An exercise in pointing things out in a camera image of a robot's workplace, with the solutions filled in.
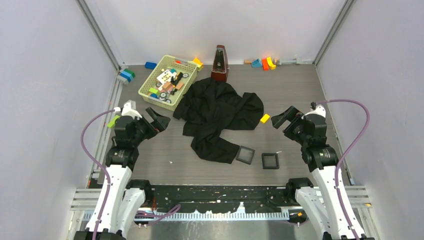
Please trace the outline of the black garment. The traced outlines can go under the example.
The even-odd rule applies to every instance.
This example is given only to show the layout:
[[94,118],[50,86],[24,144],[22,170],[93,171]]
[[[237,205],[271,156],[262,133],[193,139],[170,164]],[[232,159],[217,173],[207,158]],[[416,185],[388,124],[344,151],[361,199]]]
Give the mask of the black garment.
[[221,138],[222,131],[252,131],[263,114],[256,93],[239,95],[229,83],[208,77],[188,88],[173,117],[185,121],[182,134],[192,137],[190,146],[200,159],[232,164],[240,147]]

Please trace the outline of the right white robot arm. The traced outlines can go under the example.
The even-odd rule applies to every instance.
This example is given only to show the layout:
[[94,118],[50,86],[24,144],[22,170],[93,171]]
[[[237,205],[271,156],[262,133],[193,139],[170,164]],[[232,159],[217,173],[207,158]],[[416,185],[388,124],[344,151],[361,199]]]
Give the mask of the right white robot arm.
[[303,113],[294,106],[270,118],[276,129],[288,139],[300,144],[303,161],[315,179],[321,196],[307,178],[291,178],[286,184],[285,198],[291,205],[300,205],[320,240],[368,240],[355,216],[340,173],[341,161],[333,147],[327,144],[326,109],[311,103]]

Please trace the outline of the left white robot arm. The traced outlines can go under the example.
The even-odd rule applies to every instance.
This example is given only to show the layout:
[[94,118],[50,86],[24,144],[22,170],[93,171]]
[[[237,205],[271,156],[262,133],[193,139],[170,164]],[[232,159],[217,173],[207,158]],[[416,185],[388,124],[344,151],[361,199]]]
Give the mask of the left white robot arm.
[[[127,101],[122,107],[115,107],[95,116],[83,128],[80,143],[87,156],[104,172],[104,183],[94,212],[84,230],[77,231],[75,240],[125,240],[131,224],[140,207],[148,207],[154,199],[152,186],[148,180],[131,179],[139,157],[138,147],[163,132],[171,119],[154,111],[145,110],[152,122],[136,110],[134,101]],[[89,153],[84,137],[94,120],[116,113],[115,135],[112,147],[102,164]]]

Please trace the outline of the yellow block on table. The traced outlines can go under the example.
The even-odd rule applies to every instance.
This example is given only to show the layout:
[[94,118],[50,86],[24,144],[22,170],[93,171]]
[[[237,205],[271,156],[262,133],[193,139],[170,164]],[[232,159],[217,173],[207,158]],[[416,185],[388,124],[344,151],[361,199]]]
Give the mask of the yellow block on table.
[[262,116],[262,118],[260,119],[260,122],[265,124],[270,118],[271,118],[271,116],[266,113]]

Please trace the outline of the nine of spades card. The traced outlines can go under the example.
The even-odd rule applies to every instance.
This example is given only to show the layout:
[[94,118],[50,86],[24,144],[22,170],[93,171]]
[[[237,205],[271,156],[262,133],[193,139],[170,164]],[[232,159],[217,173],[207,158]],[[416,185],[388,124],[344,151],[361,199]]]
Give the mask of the nine of spades card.
[[156,78],[156,80],[161,84],[165,84],[166,82],[170,82],[172,77],[176,77],[176,76],[177,76],[177,71],[174,68],[170,68],[170,69],[166,69],[165,71],[163,71]]

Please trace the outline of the lime green block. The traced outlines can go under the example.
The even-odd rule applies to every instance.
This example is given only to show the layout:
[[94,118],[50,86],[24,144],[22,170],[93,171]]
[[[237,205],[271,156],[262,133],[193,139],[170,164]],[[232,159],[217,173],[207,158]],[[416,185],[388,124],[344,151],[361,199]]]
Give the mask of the lime green block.
[[121,116],[120,115],[115,115],[109,122],[108,122],[108,124],[107,124],[107,127],[108,128],[110,128],[110,129],[112,129],[112,128],[114,128],[115,127],[115,125],[116,125],[116,121],[120,118]]

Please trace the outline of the light green plastic basket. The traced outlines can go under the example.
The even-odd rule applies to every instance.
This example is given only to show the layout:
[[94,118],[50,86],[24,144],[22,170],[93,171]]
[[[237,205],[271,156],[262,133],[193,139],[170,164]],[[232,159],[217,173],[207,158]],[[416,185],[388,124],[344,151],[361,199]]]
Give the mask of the light green plastic basket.
[[[177,74],[183,73],[182,79],[176,87],[172,80],[164,84],[157,81],[157,77],[167,69],[175,69]],[[184,94],[194,83],[197,77],[197,65],[193,61],[186,61],[171,55],[164,55],[156,68],[138,90],[138,94],[148,103],[169,111],[175,111]]]

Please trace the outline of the yellow curved block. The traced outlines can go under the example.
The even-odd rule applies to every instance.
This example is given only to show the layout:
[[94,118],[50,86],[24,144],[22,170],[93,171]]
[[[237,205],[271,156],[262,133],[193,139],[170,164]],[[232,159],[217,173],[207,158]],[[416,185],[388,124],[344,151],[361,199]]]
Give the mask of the yellow curved block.
[[273,60],[272,60],[271,57],[267,57],[266,58],[266,62],[267,62],[268,68],[270,70],[275,70],[276,69],[276,65],[273,63]]

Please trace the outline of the yellow black screwdriver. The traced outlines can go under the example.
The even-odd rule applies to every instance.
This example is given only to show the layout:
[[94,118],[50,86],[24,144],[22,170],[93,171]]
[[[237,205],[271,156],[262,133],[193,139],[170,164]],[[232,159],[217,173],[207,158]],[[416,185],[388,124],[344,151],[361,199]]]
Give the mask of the yellow black screwdriver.
[[179,81],[183,78],[183,75],[184,74],[182,72],[179,72],[177,76],[171,81],[174,88],[178,85]]

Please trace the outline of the red orange block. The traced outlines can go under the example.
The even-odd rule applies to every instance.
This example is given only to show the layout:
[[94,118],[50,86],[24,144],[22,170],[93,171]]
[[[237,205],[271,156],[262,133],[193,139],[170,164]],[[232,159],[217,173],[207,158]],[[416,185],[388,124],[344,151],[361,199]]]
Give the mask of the red orange block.
[[268,61],[266,58],[262,58],[261,59],[261,63],[262,63],[262,68],[264,71],[268,71],[269,70],[269,65],[268,65]]

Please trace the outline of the blue green stacked blocks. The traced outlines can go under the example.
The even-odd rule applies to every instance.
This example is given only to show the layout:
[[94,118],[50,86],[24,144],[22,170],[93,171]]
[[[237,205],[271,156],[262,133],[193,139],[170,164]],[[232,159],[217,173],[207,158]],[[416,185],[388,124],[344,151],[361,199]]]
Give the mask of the blue green stacked blocks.
[[121,69],[117,74],[116,79],[124,85],[130,83],[135,78],[135,73],[128,68]]

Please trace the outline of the light blue toy block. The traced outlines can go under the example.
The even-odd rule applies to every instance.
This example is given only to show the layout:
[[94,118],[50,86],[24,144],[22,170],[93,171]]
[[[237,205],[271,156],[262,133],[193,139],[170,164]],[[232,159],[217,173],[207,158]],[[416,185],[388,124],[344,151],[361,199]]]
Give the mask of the light blue toy block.
[[262,60],[261,60],[260,58],[258,58],[258,59],[256,59],[256,60],[254,60],[254,61],[251,63],[251,66],[252,66],[253,68],[262,68],[262,67],[263,67]]

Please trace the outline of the yellow orange block stack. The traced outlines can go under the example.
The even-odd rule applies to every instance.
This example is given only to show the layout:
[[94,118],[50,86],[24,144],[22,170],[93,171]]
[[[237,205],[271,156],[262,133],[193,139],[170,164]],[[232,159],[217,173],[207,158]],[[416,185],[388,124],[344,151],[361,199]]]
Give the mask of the yellow orange block stack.
[[199,59],[199,58],[195,57],[195,58],[192,60],[192,62],[194,62],[194,63],[196,64],[196,66],[197,66],[197,71],[198,71],[198,72],[199,72],[199,71],[201,71],[201,70],[203,69],[204,64],[200,61],[200,59]]

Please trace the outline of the brown wooden metronome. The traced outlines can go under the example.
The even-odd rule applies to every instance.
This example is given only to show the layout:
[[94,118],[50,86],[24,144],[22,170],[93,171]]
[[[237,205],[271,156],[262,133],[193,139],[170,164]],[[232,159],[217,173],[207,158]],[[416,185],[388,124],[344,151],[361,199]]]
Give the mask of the brown wooden metronome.
[[229,64],[227,51],[224,45],[217,45],[210,77],[217,82],[227,82]]

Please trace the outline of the right black square frame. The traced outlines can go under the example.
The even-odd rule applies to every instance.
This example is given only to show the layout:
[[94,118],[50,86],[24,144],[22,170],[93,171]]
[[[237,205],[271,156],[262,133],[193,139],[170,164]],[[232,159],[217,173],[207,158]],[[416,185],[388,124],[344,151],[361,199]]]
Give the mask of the right black square frame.
[[279,157],[277,153],[262,153],[262,168],[264,170],[278,170],[280,168]]

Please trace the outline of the black square frame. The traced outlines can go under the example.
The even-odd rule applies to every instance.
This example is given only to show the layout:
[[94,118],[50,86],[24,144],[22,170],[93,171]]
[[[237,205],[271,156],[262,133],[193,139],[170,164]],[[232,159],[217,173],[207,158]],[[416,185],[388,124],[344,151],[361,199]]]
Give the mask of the black square frame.
[[237,152],[235,159],[239,162],[244,163],[244,164],[251,165],[253,158],[254,158],[254,155],[255,155],[254,149],[251,149],[251,148],[248,148],[248,147],[241,145],[239,147],[239,150]]
[[280,168],[279,157],[277,153],[262,153],[262,168],[264,170],[278,170]]

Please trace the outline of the left black square frame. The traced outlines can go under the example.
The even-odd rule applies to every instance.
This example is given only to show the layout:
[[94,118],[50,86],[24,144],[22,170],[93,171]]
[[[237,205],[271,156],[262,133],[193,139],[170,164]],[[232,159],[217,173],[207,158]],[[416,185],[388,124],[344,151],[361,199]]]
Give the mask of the left black square frame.
[[244,163],[244,164],[251,165],[253,158],[254,158],[254,155],[255,155],[254,149],[251,149],[251,148],[248,148],[248,147],[241,145],[239,147],[239,150],[237,152],[235,159],[239,162]]

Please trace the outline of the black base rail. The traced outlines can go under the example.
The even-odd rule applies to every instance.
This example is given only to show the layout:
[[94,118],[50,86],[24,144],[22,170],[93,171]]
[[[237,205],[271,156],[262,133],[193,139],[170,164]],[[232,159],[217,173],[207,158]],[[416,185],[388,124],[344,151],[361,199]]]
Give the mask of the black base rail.
[[165,213],[181,205],[179,213],[276,213],[283,207],[299,207],[284,186],[264,185],[153,185],[141,206]]

